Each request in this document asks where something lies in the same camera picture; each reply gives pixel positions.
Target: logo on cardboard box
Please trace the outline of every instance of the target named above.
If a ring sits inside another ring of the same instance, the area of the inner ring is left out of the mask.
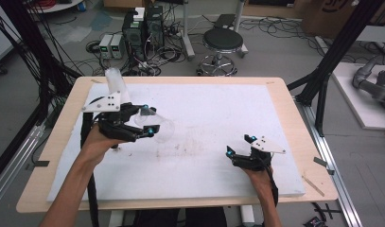
[[[348,3],[349,0],[326,0],[324,1],[323,12],[336,12]]]

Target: white mounting plate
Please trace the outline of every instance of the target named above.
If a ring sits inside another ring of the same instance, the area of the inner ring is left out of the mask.
[[[284,148],[281,148],[277,143],[266,138],[265,136],[262,136],[258,140],[253,141],[251,146],[264,152],[274,152],[282,154],[286,153],[286,150]]]
[[[121,92],[116,92],[83,107],[82,111],[84,113],[119,112],[120,105],[121,105]]]

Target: white mat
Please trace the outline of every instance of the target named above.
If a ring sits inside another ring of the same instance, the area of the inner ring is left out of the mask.
[[[340,63],[334,70],[334,78],[360,125],[366,130],[385,130],[385,109],[369,93],[352,86],[352,78],[362,66]],[[385,65],[376,65],[368,80],[376,83],[377,75],[382,70],[385,70]]]
[[[218,198],[255,195],[245,173],[225,156],[226,146],[249,155],[245,133],[278,141],[287,154],[274,154],[280,196],[305,194],[266,86],[202,84],[129,84],[133,104],[156,107],[175,124],[163,144],[144,138],[108,151],[95,171],[99,200]],[[95,84],[86,100],[108,94]],[[47,198],[54,200],[79,153],[81,115],[60,159]]]

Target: person's right arm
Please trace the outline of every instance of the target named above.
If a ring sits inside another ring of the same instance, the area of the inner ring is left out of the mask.
[[[281,220],[275,208],[274,199],[271,193],[271,182],[266,171],[251,171],[243,169],[251,179],[251,183],[256,190],[257,196],[263,209],[263,218],[266,227],[278,227]]]

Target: stool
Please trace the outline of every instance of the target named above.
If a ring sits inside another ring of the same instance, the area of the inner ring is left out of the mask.
[[[198,76],[203,73],[210,76],[230,76],[236,73],[234,62],[222,54],[240,50],[243,45],[241,35],[228,28],[213,28],[204,33],[203,44],[208,49],[216,51],[216,55],[209,55],[201,60],[200,68],[197,70]]]

